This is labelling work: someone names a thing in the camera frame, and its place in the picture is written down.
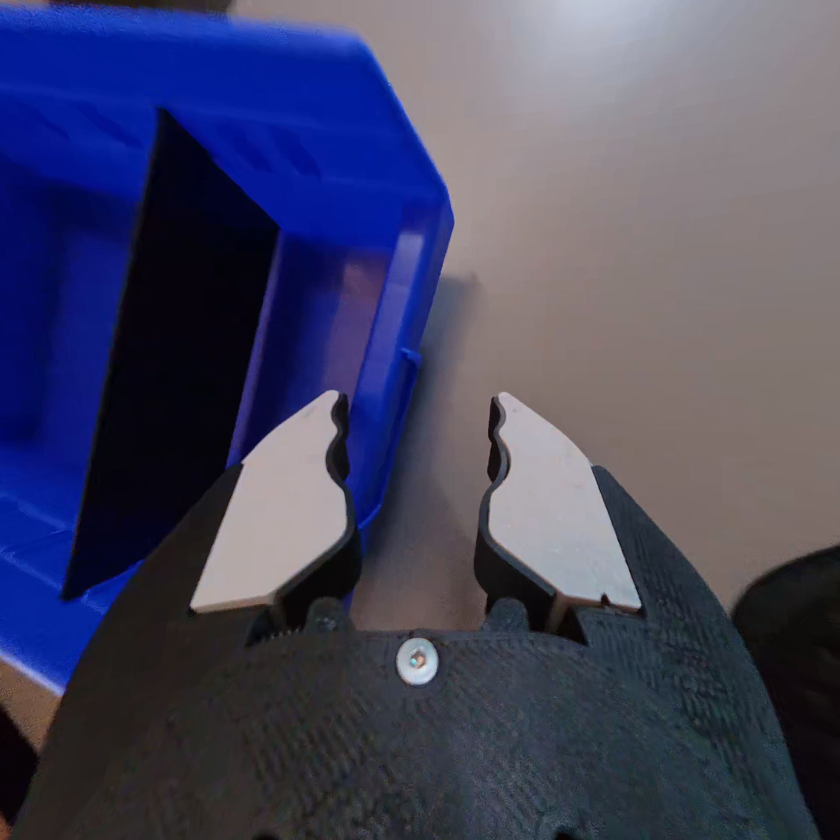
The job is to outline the blue plastic bin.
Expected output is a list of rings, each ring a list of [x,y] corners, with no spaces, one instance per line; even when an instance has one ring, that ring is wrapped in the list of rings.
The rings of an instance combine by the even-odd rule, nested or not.
[[[345,393],[362,540],[454,226],[353,34],[2,5],[2,660],[56,696],[141,562],[61,599],[159,109],[279,227],[225,467],[322,392]]]

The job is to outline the black bin divider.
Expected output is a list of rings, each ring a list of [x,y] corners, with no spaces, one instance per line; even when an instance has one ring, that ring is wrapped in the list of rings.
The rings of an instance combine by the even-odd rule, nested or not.
[[[279,227],[159,109],[61,599],[148,557],[224,472]]]

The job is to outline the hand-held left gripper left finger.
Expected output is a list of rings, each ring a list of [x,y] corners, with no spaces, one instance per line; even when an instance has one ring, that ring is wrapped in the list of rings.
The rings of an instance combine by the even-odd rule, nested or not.
[[[347,486],[349,398],[326,391],[273,429],[238,476],[190,602],[196,614],[261,607],[279,631],[318,599],[341,602],[361,576]]]

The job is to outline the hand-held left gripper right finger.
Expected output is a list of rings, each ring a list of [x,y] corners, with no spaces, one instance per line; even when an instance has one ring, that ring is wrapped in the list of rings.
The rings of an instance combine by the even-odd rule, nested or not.
[[[486,614],[519,602],[535,632],[573,607],[639,616],[643,604],[592,462],[509,392],[490,400],[489,486],[479,503],[474,572]]]

